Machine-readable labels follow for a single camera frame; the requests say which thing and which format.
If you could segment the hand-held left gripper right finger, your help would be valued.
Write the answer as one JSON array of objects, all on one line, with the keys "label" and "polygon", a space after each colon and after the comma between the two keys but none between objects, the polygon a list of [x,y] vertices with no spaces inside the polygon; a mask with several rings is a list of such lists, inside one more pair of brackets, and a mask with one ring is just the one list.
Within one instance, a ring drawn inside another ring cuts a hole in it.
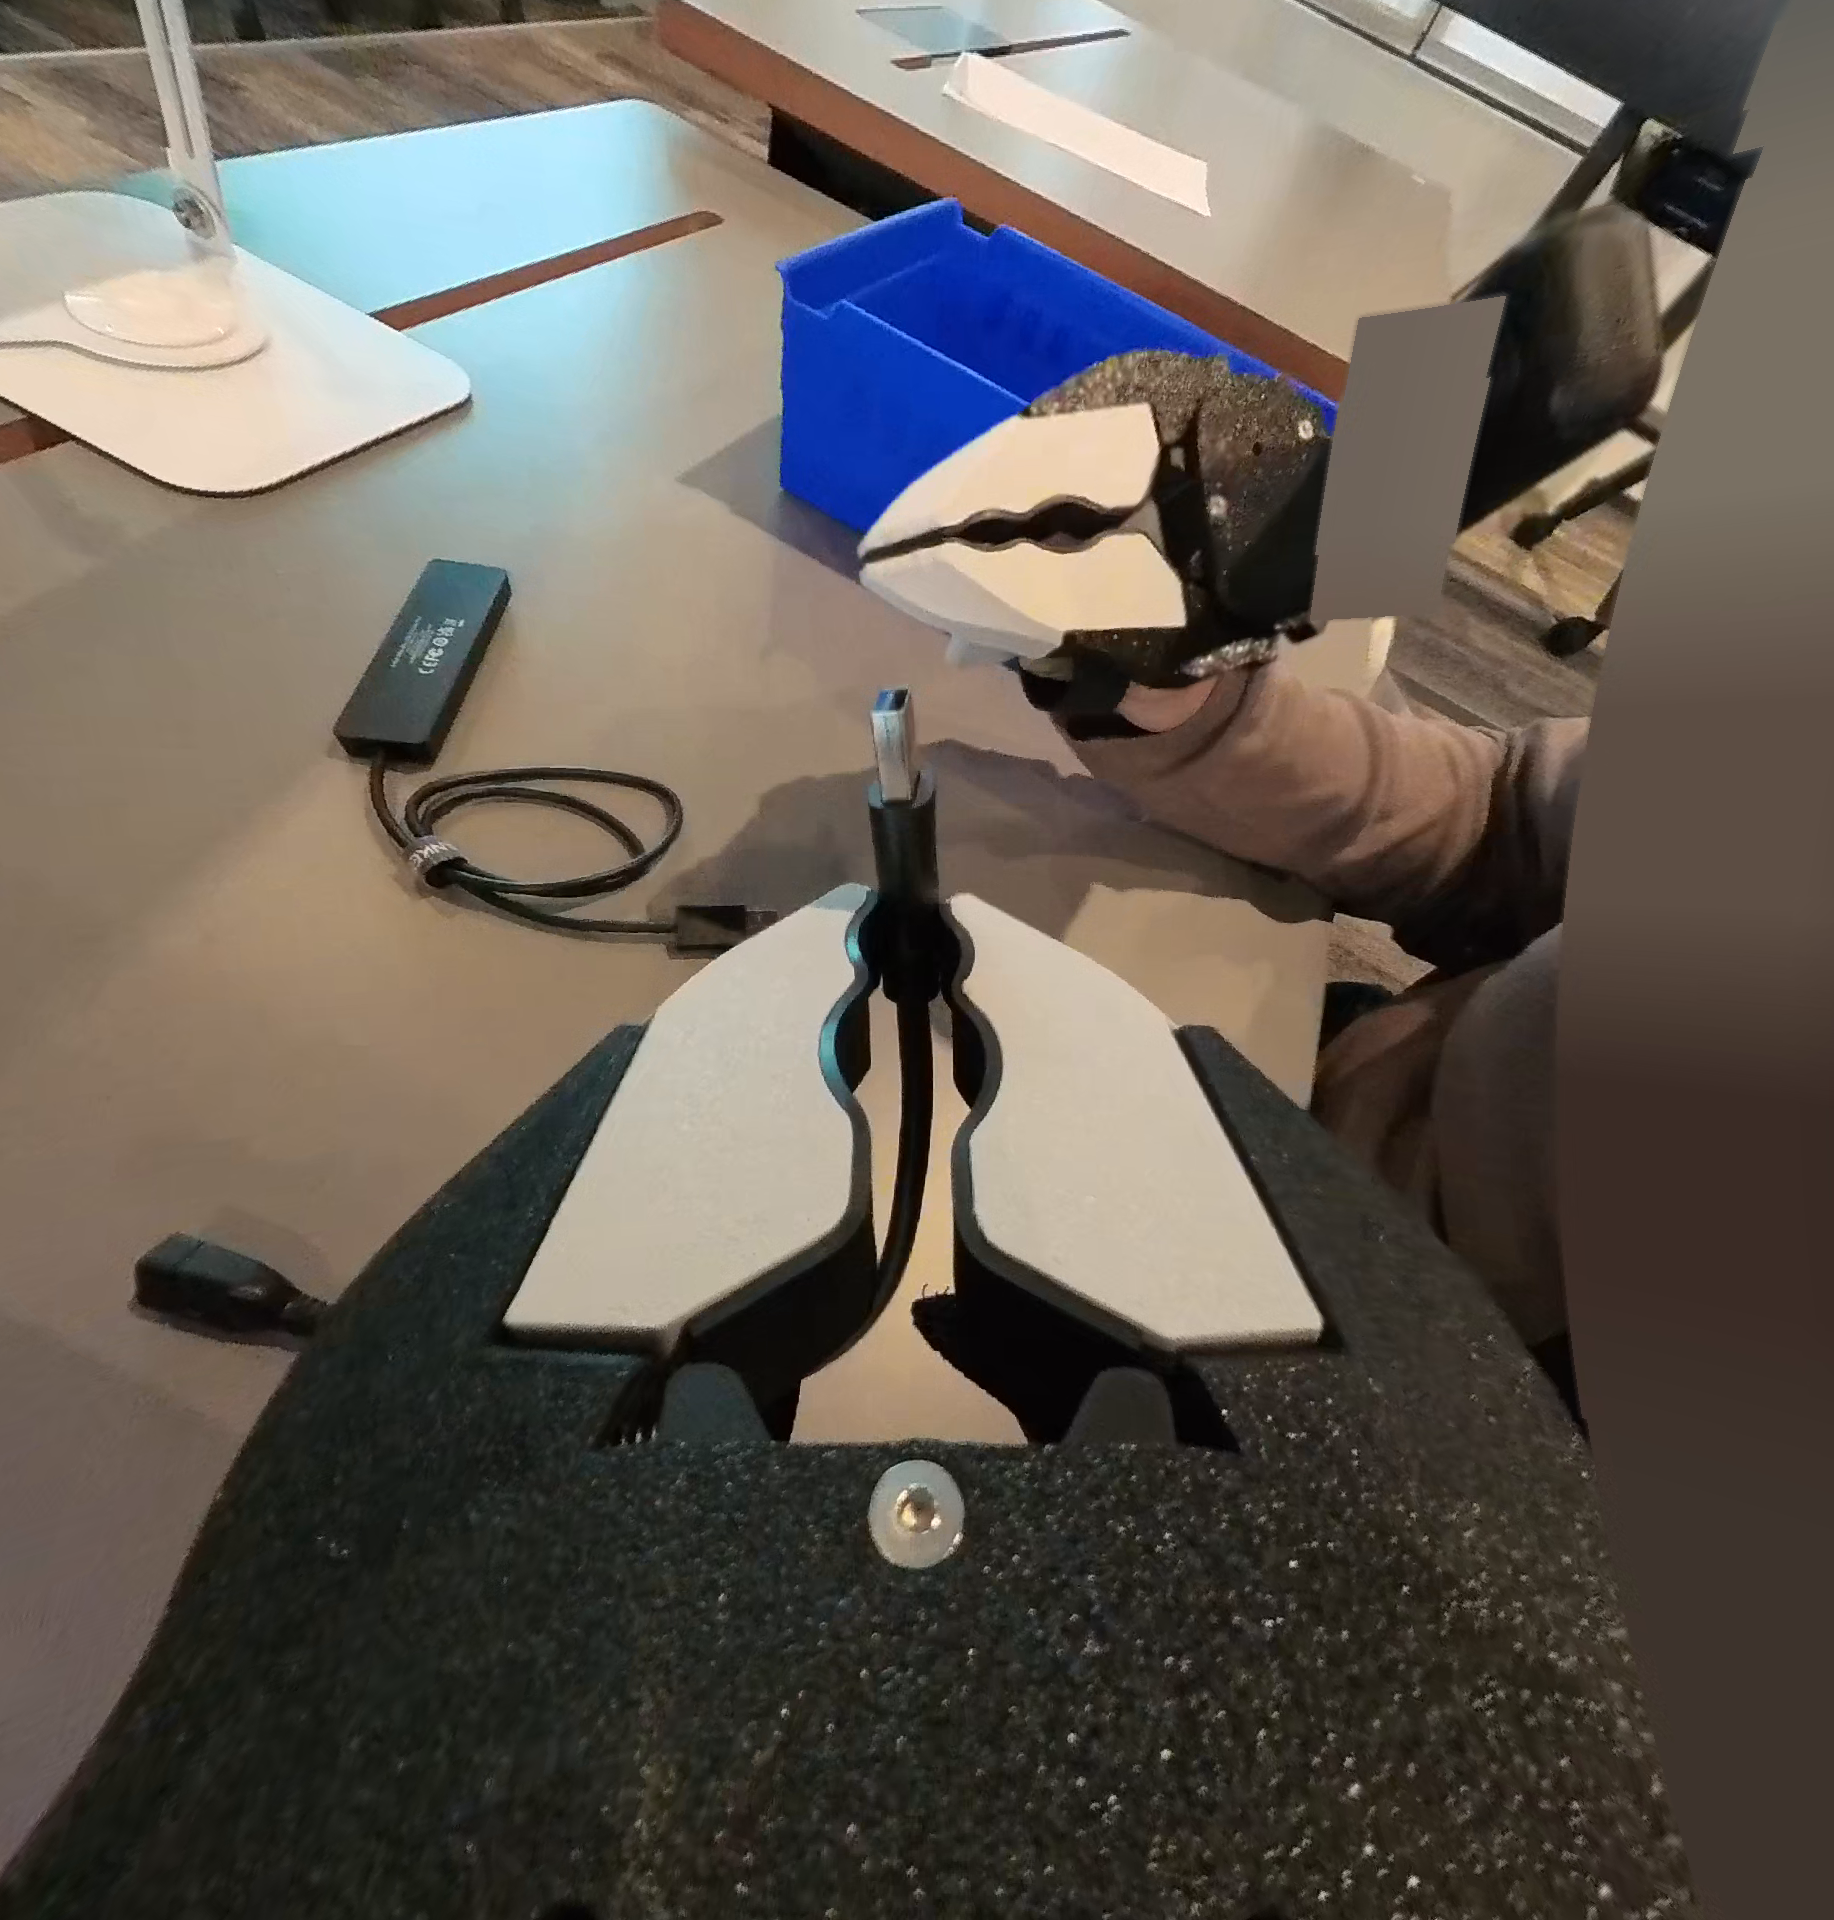
[{"label": "hand-held left gripper right finger", "polygon": [[1125,1347],[1313,1346],[1313,1290],[1171,1019],[972,893],[948,919],[976,1082],[954,1142],[962,1248]]}]

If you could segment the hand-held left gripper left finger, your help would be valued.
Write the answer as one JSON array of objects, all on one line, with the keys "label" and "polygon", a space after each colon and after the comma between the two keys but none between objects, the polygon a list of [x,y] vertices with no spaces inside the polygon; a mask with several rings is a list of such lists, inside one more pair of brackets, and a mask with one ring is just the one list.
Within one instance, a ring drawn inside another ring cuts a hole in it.
[{"label": "hand-held left gripper left finger", "polygon": [[708,962],[649,1020],[502,1329],[673,1352],[842,1246],[873,1182],[841,1019],[868,993],[844,882]]}]

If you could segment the black office chair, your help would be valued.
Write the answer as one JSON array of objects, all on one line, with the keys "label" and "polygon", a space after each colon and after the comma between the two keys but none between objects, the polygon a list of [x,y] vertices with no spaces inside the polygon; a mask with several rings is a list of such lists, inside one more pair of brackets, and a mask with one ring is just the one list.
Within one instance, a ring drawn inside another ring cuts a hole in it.
[{"label": "black office chair", "polygon": [[1651,479],[1669,349],[1700,317],[1758,165],[1760,150],[1724,154],[1619,107],[1537,222],[1460,291],[1505,302],[1460,531],[1623,435],[1644,450],[1523,515],[1511,543],[1532,550]]}]

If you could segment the grey desk with wooden edge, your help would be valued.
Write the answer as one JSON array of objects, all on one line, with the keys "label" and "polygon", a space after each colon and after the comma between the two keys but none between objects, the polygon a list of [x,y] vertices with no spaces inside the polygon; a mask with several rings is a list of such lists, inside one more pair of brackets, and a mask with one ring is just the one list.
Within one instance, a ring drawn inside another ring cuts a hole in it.
[{"label": "grey desk with wooden edge", "polygon": [[1293,19],[1246,72],[1108,4],[954,4],[994,59],[1204,170],[1192,210],[950,95],[894,4],[666,2],[659,40],[800,130],[1014,227],[1324,397],[1365,315],[1433,307],[1531,230],[1583,157],[1349,31]]}]

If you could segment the person's right forearm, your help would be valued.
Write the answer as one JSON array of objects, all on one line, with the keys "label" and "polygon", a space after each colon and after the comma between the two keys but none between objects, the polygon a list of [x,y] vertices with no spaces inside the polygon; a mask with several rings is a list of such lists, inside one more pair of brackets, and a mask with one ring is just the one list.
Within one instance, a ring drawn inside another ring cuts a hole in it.
[{"label": "person's right forearm", "polygon": [[1057,726],[1153,824],[1390,927],[1433,972],[1556,967],[1585,716],[1469,726],[1274,661]]}]

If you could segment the black usb hub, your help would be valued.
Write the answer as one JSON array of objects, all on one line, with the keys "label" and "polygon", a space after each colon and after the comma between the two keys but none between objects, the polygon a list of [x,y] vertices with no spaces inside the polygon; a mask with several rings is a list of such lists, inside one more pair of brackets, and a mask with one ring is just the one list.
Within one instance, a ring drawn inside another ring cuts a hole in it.
[{"label": "black usb hub", "polygon": [[498,565],[424,563],[333,726],[343,754],[435,762],[511,600]]}]

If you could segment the blue plastic bin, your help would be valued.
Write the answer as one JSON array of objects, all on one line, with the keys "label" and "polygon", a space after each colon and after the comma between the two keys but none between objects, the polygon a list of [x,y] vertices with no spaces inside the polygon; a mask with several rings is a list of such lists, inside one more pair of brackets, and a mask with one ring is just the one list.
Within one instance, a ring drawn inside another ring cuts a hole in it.
[{"label": "blue plastic bin", "polygon": [[780,262],[787,492],[864,534],[916,479],[1135,349],[1265,360],[942,200]]}]

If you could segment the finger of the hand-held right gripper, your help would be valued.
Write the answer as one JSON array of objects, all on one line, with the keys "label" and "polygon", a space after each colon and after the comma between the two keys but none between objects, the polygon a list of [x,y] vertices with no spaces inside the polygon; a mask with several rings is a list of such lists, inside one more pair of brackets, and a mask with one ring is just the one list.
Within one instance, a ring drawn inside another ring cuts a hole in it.
[{"label": "finger of the hand-held right gripper", "polygon": [[861,585],[933,633],[1003,661],[1048,661],[1085,634],[1184,634],[1189,622],[1187,591],[1146,516],[1086,540],[868,539]]},{"label": "finger of the hand-held right gripper", "polygon": [[868,558],[961,540],[1023,535],[1048,515],[1120,526],[1145,505],[1162,462],[1149,406],[1019,415],[914,479],[864,534]]}]

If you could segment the white monitor stand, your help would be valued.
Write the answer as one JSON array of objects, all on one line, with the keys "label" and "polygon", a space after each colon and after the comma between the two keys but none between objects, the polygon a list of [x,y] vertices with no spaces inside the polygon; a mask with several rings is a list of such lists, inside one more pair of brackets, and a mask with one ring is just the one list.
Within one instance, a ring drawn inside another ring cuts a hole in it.
[{"label": "white monitor stand", "polygon": [[185,4],[136,12],[166,182],[0,202],[0,401],[211,497],[461,412],[458,364],[239,249]]}]

